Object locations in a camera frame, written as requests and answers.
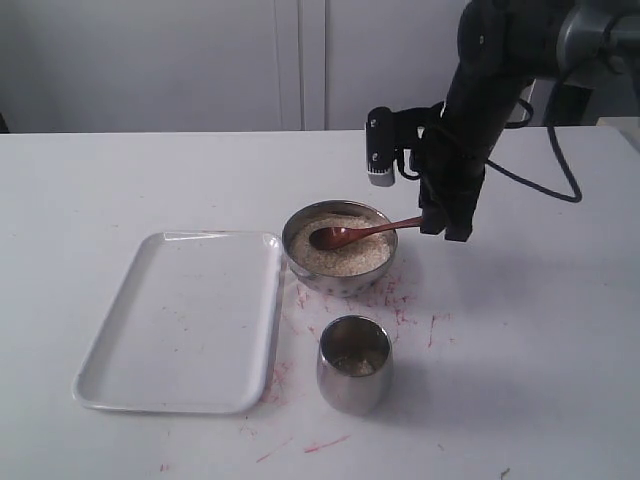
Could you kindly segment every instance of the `robotic arm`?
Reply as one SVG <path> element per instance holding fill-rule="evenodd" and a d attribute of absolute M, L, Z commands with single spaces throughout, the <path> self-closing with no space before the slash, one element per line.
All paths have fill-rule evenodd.
<path fill-rule="evenodd" d="M 466 241 L 491 151 L 505 128 L 522 126 L 509 124 L 509 116 L 519 103 L 533 113 L 520 100 L 525 87 L 536 78 L 564 81 L 569 75 L 593 86 L 621 65 L 631 71 L 634 86 L 640 85 L 640 9 L 638 2 L 631 9 L 621 3 L 472 0 L 460 20 L 460 63 L 446 102 L 369 113 L 371 183 L 392 185 L 397 162 L 402 176 L 420 180 L 421 232 L 445 231 L 447 240 Z M 616 14 L 607 11 L 612 8 Z M 405 172 L 405 150 L 415 174 Z M 574 190 L 579 201 L 577 184 Z"/>

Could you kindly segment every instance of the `white plastic tray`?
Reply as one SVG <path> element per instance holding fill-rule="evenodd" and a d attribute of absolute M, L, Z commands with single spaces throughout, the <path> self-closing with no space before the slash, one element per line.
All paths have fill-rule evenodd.
<path fill-rule="evenodd" d="M 141 245 L 74 382 L 85 407 L 235 413 L 265 386 L 282 244 L 159 233 Z"/>

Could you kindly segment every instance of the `metal cup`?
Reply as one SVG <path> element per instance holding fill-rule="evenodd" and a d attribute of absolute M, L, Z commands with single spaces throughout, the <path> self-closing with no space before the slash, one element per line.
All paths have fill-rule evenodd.
<path fill-rule="evenodd" d="M 334 320 L 320 337 L 316 373 L 320 393 L 329 405 L 344 413 L 369 413 L 391 386 L 389 335 L 365 317 Z"/>

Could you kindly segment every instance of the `table surface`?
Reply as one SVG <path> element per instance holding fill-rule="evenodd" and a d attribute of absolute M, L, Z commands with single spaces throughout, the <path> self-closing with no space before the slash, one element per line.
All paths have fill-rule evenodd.
<path fill-rule="evenodd" d="M 417 185 L 370 186 L 362 132 L 0 136 L 2 477 L 635 478 L 640 158 L 613 129 L 559 137 L 581 204 L 489 171 L 467 244 L 402 231 L 390 274 L 349 301 L 287 274 L 273 379 L 255 408 L 222 417 L 71 397 L 140 242 L 278 233 L 329 198 L 401 219 Z M 568 192 L 544 130 L 506 132 L 493 158 Z M 395 341 L 393 389 L 366 418 L 315 385 L 318 332 L 350 312 Z"/>

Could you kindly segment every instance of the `stainless steel bowl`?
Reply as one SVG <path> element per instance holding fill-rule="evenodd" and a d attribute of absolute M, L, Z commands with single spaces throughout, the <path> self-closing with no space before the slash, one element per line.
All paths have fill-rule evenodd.
<path fill-rule="evenodd" d="M 296 234 L 307 226 L 309 222 L 315 220 L 319 215 L 327 213 L 364 217 L 374 225 L 382 225 L 390 222 L 389 219 L 378 210 L 362 203 L 350 202 L 348 200 L 328 200 L 314 203 L 299 210 L 285 224 L 284 230 L 282 231 L 284 250 L 289 259 L 289 266 L 296 277 L 309 288 L 326 295 L 351 297 L 364 292 L 387 273 L 396 256 L 398 234 L 394 230 L 380 234 L 386 235 L 387 242 L 391 248 L 391 255 L 385 263 L 374 270 L 347 277 L 337 277 L 312 272 L 292 258 L 290 251 L 291 243 Z"/>
<path fill-rule="evenodd" d="M 391 339 L 373 320 L 341 317 L 322 332 L 316 374 L 329 405 L 344 413 L 366 415 L 391 386 Z"/>

